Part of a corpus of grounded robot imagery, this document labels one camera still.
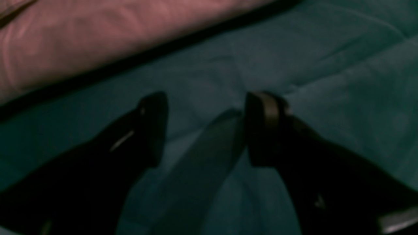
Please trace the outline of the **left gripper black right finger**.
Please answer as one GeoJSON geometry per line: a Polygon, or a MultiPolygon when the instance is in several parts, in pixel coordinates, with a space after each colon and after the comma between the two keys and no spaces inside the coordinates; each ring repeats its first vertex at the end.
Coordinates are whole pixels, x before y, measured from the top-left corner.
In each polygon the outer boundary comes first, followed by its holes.
{"type": "Polygon", "coordinates": [[[303,235],[416,235],[417,191],[328,141],[270,92],[248,92],[251,164],[281,176],[303,235]]]}

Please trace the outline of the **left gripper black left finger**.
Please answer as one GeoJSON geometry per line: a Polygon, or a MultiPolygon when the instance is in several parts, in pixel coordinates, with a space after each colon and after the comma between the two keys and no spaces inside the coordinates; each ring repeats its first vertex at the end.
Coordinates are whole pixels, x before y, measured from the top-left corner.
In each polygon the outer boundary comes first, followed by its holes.
{"type": "Polygon", "coordinates": [[[161,162],[168,114],[166,93],[148,95],[1,192],[1,227],[19,235],[115,234],[130,189],[161,162]]]}

